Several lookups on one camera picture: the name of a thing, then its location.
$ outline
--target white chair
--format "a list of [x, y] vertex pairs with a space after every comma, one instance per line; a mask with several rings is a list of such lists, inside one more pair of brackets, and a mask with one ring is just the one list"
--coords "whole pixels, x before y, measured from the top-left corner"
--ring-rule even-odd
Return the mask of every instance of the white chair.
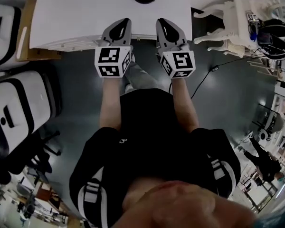
[[204, 9], [204, 13], [194, 13], [196, 18], [204, 18], [215, 11], [223, 11], [223, 22], [225, 29], [216, 30], [210, 35], [202, 36], [194, 39], [194, 43], [198, 44], [202, 41], [212, 40], [230, 40], [234, 45], [247, 47], [249, 50], [258, 48], [257, 42], [250, 39], [248, 31], [248, 21], [246, 12], [251, 11], [250, 2], [248, 0], [233, 0], [224, 4], [212, 5]]
[[262, 21], [279, 19], [285, 23], [285, 0], [248, 1], [250, 3], [251, 11]]
[[237, 57], [243, 57], [245, 55], [245, 47], [234, 45], [230, 40], [224, 40], [224, 44], [221, 47], [209, 47], [207, 50], [224, 51], [224, 55], [231, 54]]
[[0, 148], [12, 152], [51, 117], [46, 82], [26, 71], [0, 82]]
[[19, 8], [0, 5], [0, 72], [28, 63], [16, 61], [20, 17]]

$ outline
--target white table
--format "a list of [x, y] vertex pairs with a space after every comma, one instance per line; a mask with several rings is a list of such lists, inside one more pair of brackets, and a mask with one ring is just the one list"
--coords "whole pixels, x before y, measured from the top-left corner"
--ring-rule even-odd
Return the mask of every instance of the white table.
[[30, 48], [61, 51], [97, 46], [104, 29], [130, 18], [133, 38], [156, 39], [159, 18], [176, 23], [192, 40], [190, 0], [37, 0], [30, 35]]

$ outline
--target dark floor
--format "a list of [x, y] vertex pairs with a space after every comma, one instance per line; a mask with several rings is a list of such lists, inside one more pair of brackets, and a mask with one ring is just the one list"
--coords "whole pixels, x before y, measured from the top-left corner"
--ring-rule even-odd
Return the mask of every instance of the dark floor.
[[[192, 19], [193, 38], [203, 36], [221, 26], [215, 17]], [[168, 90], [170, 80], [157, 62], [155, 41], [133, 41], [136, 62], [142, 69], [161, 81]], [[209, 42], [195, 45], [196, 71], [187, 79], [190, 94], [214, 65], [238, 59], [225, 56], [219, 51], [207, 51]], [[51, 143], [61, 148], [62, 155], [52, 158], [53, 173], [48, 178], [63, 201], [76, 213], [70, 196], [68, 181], [79, 159], [85, 142], [98, 129], [101, 104], [102, 80], [98, 77], [94, 61], [94, 51], [63, 54], [62, 60], [54, 61], [62, 91], [63, 111], [50, 120], [45, 128], [59, 130], [61, 135]], [[257, 104], [266, 102], [271, 107], [274, 97], [275, 78], [257, 73], [245, 60], [221, 66], [211, 72], [193, 98], [200, 126], [222, 128], [233, 143], [238, 143], [251, 129]]]

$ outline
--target white stripe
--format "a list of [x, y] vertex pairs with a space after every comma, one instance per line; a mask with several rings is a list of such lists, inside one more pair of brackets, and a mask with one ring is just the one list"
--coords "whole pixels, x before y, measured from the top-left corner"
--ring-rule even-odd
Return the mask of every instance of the white stripe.
[[97, 194], [91, 192], [85, 192], [85, 201], [89, 203], [96, 203]]
[[224, 176], [225, 176], [225, 174], [224, 174], [224, 171], [223, 171], [222, 168], [219, 168], [219, 169], [217, 169], [217, 170], [214, 172], [214, 178], [215, 178], [215, 180], [218, 180], [218, 179], [220, 179], [220, 178], [222, 178], [222, 177], [224, 177]]
[[95, 188], [99, 188], [99, 184], [98, 183], [94, 183], [94, 182], [87, 182], [87, 184], [91, 187], [95, 187]]
[[230, 176], [231, 181], [232, 181], [232, 191], [230, 193], [230, 195], [232, 195], [232, 193], [234, 192], [234, 189], [236, 188], [236, 185], [237, 185], [236, 176], [233, 172], [232, 167], [227, 162], [222, 161], [222, 164], [225, 166], [226, 170], [228, 171], [229, 176]]
[[104, 170], [104, 167], [100, 168], [98, 172], [93, 176], [93, 178], [101, 181], [101, 179], [103, 178], [103, 170]]
[[98, 192], [98, 188], [95, 188], [95, 187], [87, 186], [86, 189], [89, 191]]
[[20, 58], [21, 56], [21, 52], [22, 52], [22, 48], [23, 48], [23, 42], [24, 42], [24, 38], [25, 38], [25, 34], [27, 32], [28, 27], [24, 27], [20, 36], [20, 40], [19, 40], [19, 45], [18, 45], [18, 51], [16, 54], [17, 59]]
[[101, 188], [101, 227], [108, 228], [107, 218], [107, 195], [105, 189]]
[[35, 165], [37, 165], [37, 162], [34, 160], [34, 159], [32, 159], [31, 160]]
[[214, 164], [217, 163], [218, 161], [219, 161], [219, 160], [216, 159], [216, 160], [212, 161], [211, 164], [214, 165]]
[[85, 210], [84, 210], [84, 189], [85, 189], [84, 186], [80, 189], [80, 191], [78, 193], [77, 203], [78, 203], [78, 211], [79, 211], [79, 213], [81, 214], [81, 216], [83, 218], [86, 219]]
[[215, 168], [217, 168], [219, 165], [220, 165], [220, 163], [218, 162], [218, 163], [214, 164], [214, 165], [212, 166], [212, 168], [215, 169]]

